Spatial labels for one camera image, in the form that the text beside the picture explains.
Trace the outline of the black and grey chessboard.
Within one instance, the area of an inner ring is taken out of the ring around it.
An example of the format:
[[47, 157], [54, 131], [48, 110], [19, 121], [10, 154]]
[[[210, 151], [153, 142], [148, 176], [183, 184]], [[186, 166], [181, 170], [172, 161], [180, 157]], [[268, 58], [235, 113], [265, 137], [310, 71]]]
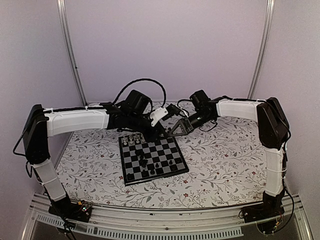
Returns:
[[[189, 167], [174, 137], [132, 146], [122, 146], [119, 137], [118, 143], [125, 186], [146, 183], [189, 172]], [[149, 176], [146, 178], [142, 177], [143, 168], [140, 166], [139, 159], [135, 154], [135, 150], [138, 149], [143, 149], [144, 157], [148, 160], [146, 168]], [[128, 173], [134, 174], [133, 180], [127, 180]]]

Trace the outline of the black chess rook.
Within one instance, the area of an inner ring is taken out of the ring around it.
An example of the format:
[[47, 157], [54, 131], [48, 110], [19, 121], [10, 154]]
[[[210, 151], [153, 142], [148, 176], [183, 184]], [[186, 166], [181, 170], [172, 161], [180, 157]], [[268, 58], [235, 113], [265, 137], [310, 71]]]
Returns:
[[132, 181], [134, 179], [134, 174], [133, 173], [128, 173], [126, 177], [127, 177], [128, 181]]

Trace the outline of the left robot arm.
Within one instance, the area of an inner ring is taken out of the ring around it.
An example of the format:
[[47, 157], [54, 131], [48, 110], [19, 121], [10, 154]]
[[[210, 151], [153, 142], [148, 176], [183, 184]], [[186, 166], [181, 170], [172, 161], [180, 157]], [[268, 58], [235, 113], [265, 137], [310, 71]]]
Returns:
[[73, 132], [114, 129], [132, 130], [149, 142], [155, 141], [165, 132], [160, 120], [168, 114], [164, 105], [155, 108], [152, 100], [137, 90], [121, 102], [65, 108], [45, 108], [38, 103], [31, 107], [12, 152], [24, 157], [33, 168], [39, 184], [55, 202], [55, 209], [63, 217], [70, 217], [74, 205], [58, 177], [56, 160], [51, 159], [51, 141], [62, 140], [63, 148]]

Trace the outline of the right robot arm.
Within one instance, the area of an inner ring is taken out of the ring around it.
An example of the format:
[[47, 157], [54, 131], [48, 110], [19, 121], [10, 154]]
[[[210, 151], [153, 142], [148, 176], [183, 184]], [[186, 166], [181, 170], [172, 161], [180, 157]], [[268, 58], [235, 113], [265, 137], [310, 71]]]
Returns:
[[169, 137], [186, 136], [219, 117], [235, 117], [255, 121], [260, 143], [266, 153], [266, 188], [258, 213], [269, 218], [281, 205], [285, 194], [287, 142], [291, 137], [289, 122], [276, 97], [266, 100], [231, 98], [226, 95], [210, 99], [203, 90], [190, 96], [195, 113], [181, 118], [169, 130]]

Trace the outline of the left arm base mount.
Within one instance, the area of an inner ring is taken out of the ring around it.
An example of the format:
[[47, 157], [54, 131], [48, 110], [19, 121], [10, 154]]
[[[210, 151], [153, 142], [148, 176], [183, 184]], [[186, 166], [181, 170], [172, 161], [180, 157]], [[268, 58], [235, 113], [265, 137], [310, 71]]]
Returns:
[[84, 200], [72, 202], [67, 196], [61, 200], [52, 201], [48, 212], [63, 219], [88, 223], [92, 215], [92, 206], [91, 202]]

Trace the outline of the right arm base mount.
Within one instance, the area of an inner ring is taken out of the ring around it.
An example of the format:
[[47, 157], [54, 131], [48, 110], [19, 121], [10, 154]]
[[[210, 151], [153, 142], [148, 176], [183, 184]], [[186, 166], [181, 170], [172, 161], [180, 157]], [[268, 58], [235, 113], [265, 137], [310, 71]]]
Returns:
[[256, 223], [256, 227], [263, 235], [271, 235], [276, 232], [280, 223], [284, 219], [284, 207], [270, 206], [266, 203], [260, 203], [241, 208], [238, 216], [245, 223]]

